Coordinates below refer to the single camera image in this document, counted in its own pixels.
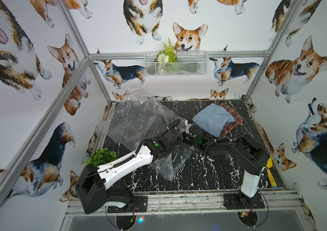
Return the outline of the red plaid shirt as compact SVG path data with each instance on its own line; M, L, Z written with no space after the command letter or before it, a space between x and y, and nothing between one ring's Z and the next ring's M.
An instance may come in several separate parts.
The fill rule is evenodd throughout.
M223 109L225 109L232 118L225 123L223 129L220 133L220 136L224 138L227 134L229 134L235 127L240 125L243 122L243 117L240 115L238 111L236 111L233 107L228 106L227 104L223 103L219 105Z

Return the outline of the clear plastic vacuum bag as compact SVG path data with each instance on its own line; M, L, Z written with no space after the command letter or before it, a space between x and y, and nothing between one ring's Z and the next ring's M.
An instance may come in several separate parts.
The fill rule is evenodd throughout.
M124 95L113 94L117 106L109 120L107 136L127 150L134 151L144 139L162 134L171 123L179 118L163 102L172 101L172 96L154 96L142 89L130 89ZM184 142L169 148L154 160L151 167L169 181L183 167L192 154Z

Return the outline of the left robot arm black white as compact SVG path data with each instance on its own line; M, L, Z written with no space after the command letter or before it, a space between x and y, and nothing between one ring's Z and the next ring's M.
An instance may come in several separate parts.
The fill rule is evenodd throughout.
M110 163L84 167L75 183L77 196L85 214L92 214L101 207L116 207L123 212L133 211L137 198L129 189L116 189L113 185L136 169L168 157L183 141L176 119L167 129L154 138L143 139L138 148Z

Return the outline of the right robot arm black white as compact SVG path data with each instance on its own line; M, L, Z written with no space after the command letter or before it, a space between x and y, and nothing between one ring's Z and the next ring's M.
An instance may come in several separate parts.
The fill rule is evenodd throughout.
M184 142L204 156L230 155L244 170L243 181L238 191L242 208L253 208L260 176L270 158L262 146L247 134L235 138L213 138L192 120L185 121Z

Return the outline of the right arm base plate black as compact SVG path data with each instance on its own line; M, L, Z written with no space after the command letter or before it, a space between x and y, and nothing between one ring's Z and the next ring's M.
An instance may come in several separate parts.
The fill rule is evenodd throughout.
M265 208L265 204L259 192L252 198L247 197L243 193L225 193L223 198L224 207L227 209L240 210Z

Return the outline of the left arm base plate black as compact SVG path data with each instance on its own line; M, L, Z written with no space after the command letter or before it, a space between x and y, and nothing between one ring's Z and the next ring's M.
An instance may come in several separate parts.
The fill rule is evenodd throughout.
M132 212L147 212L148 197L138 196L135 197L131 202L128 202L122 208L118 207L107 207L107 213L132 213Z

